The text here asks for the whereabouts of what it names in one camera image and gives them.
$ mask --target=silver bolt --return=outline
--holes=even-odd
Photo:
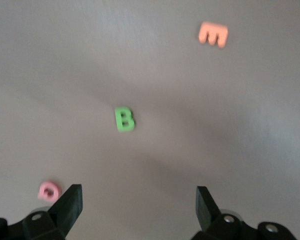
[[[32,216],[31,220],[35,221],[35,220],[38,220],[39,218],[41,218],[41,214],[36,214],[36,215]]]
[[[230,215],[227,215],[223,218],[227,223],[234,223],[235,222],[235,219],[230,216]]]
[[[265,228],[271,233],[277,233],[279,230],[275,225],[267,224]]]

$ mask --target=green letter b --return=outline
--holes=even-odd
[[[114,112],[116,127],[119,132],[129,132],[135,128],[135,121],[132,117],[132,112],[128,107],[117,107]]]

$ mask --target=screw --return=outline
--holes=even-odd
[[[230,216],[230,215],[227,215],[223,218],[227,223],[234,223],[235,222],[235,219]]]
[[[277,233],[279,230],[275,225],[267,224],[265,228],[271,233]]]
[[[36,214],[36,215],[33,215],[33,216],[32,216],[31,220],[32,220],[32,221],[35,221],[35,220],[38,220],[38,219],[40,219],[40,218],[41,218],[41,214]]]

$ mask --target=gray surface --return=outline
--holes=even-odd
[[[83,184],[68,240],[188,240],[197,185],[300,239],[300,0],[0,0],[0,217],[47,179]]]

